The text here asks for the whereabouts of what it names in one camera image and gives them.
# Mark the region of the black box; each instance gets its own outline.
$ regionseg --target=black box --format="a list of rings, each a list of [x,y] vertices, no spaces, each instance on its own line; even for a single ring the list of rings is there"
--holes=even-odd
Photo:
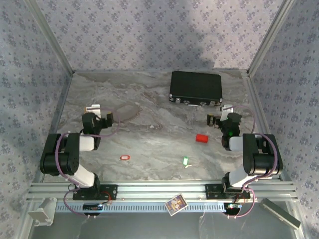
[[[215,74],[173,71],[169,100],[196,106],[219,106],[222,103],[221,77]]]

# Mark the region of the patterned wallpaper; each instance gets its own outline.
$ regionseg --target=patterned wallpaper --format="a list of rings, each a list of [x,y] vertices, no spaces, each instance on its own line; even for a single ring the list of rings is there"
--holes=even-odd
[[[36,0],[73,70],[247,69],[283,0]]]
[[[69,77],[23,0],[0,9],[0,239],[11,239]]]
[[[319,238],[318,23],[318,0],[297,1],[253,77],[314,238]]]

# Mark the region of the marble surface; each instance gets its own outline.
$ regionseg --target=marble surface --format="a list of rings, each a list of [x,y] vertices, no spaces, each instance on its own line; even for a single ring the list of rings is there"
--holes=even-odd
[[[225,104],[249,105],[240,71],[214,73],[222,77]],[[123,120],[115,135],[101,140],[98,150],[80,153],[80,163],[101,181],[221,179],[242,164],[241,153],[221,146],[220,130],[206,125],[206,115],[220,115],[219,108],[171,103],[170,77],[171,72],[74,74],[58,132],[79,132],[83,109],[91,104],[117,109]],[[250,113],[236,112],[243,116],[241,132],[250,132]],[[116,125],[101,134],[109,134]],[[208,144],[195,141],[198,133],[209,136]],[[131,159],[120,161],[121,155]],[[184,156],[191,167],[183,167]],[[46,175],[44,181],[59,179]]]

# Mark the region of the purple cable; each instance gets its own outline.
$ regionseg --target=purple cable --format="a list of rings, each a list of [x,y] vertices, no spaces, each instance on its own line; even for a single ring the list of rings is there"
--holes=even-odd
[[[248,180],[246,183],[243,184],[243,190],[245,191],[251,191],[251,193],[253,194],[253,203],[250,207],[250,209],[245,212],[244,214],[242,215],[239,215],[239,216],[229,216],[231,218],[242,218],[244,216],[246,216],[247,214],[249,214],[251,212],[251,210],[253,210],[253,207],[255,205],[255,192],[253,189],[251,188],[247,188],[248,184],[260,179],[260,178],[267,178],[268,176],[270,176],[275,170],[276,170],[276,167],[278,165],[278,154],[277,154],[277,150],[276,150],[276,147],[274,145],[274,143],[266,136],[264,135],[263,133],[255,133],[256,135],[260,135],[261,137],[265,138],[265,140],[268,141],[268,143],[270,144],[270,146],[273,148],[273,151],[274,151],[274,166],[273,168],[266,174],[262,175],[262,176],[257,176],[255,178],[252,178],[250,180]]]
[[[248,106],[243,106],[243,105],[238,105],[238,106],[232,106],[232,107],[228,107],[228,108],[225,108],[224,110],[229,110],[229,109],[232,109],[232,108],[246,108],[246,109],[249,109],[250,110],[250,112],[251,112],[251,114],[252,114],[252,116],[253,116],[253,120],[254,120],[254,124],[253,124],[253,129],[251,130],[251,133],[253,133],[254,132],[254,130],[255,130],[255,113],[253,112],[253,110],[251,109],[251,108],[249,108]]]
[[[107,111],[113,111],[109,108],[105,108],[105,107],[102,107],[102,108],[92,108],[91,110],[107,110]],[[114,132],[112,132],[111,134],[108,134],[108,135],[95,135],[95,134],[85,134],[85,135],[82,135],[82,136],[91,136],[91,137],[100,137],[100,138],[105,138],[105,137],[110,137],[112,135],[114,135],[118,130],[119,130],[119,127],[120,127],[120,117],[117,115],[117,118],[118,118],[118,125],[115,129]],[[61,170],[61,167],[60,167],[60,163],[59,163],[59,158],[58,158],[58,154],[59,154],[59,147],[60,147],[60,144],[61,144],[61,141],[62,141],[62,138],[66,135],[68,135],[69,133],[63,133],[60,138],[58,139],[57,143],[56,143],[56,148],[55,148],[55,165],[56,165],[56,168],[58,169],[58,172],[59,174],[64,177],[65,179],[67,179],[69,182],[73,183],[77,188],[73,189],[73,190],[70,190],[70,191],[67,191],[66,194],[64,195],[63,197],[63,203],[64,205],[66,206],[66,208],[68,210],[70,210],[72,213],[78,215],[78,216],[82,216],[82,217],[87,217],[86,215],[84,214],[81,214],[81,213],[78,213],[76,211],[74,211],[72,208],[69,207],[69,205],[67,205],[66,203],[66,196],[70,193],[70,192],[76,192],[78,190],[80,190],[80,185],[78,184],[78,182],[74,181],[73,179],[71,178],[68,178]]]

